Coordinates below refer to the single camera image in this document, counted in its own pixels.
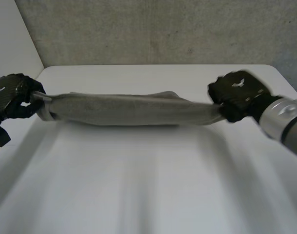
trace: gray cloth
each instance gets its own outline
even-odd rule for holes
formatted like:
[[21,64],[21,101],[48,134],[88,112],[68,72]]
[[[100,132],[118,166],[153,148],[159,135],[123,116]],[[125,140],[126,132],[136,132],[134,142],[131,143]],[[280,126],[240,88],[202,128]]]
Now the gray cloth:
[[196,103],[174,92],[150,95],[56,96],[34,93],[44,100],[42,120],[73,120],[93,125],[206,125],[223,120],[218,105]]

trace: white table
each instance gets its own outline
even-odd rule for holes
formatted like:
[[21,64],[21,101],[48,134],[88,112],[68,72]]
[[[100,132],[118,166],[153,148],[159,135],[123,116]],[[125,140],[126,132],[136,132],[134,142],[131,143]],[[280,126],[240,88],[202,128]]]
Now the white table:
[[[48,94],[174,91],[248,69],[274,94],[297,93],[267,65],[56,66]],[[206,127],[96,127],[7,120],[0,234],[297,234],[297,157],[249,118]]]

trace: gray wall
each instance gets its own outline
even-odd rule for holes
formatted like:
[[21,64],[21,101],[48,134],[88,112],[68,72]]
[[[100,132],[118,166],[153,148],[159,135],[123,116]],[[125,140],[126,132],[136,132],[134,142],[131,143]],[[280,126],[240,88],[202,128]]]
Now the gray wall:
[[16,0],[44,66],[269,64],[297,90],[297,0]]

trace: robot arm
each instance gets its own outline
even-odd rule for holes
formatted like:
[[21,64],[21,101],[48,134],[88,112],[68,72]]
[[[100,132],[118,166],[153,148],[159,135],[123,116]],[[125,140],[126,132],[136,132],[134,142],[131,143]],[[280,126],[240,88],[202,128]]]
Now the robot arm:
[[272,96],[264,84],[246,71],[219,77],[208,89],[229,122],[251,116],[268,137],[297,155],[297,100]]
[[297,100],[274,101],[264,110],[258,123],[267,135],[297,155]]
[[[21,106],[23,102],[29,103],[31,93],[40,91],[44,93],[41,83],[24,74],[10,74],[0,78],[0,125],[7,118],[29,118],[42,105],[40,100],[28,106]],[[0,147],[11,140],[8,133],[0,127]]]

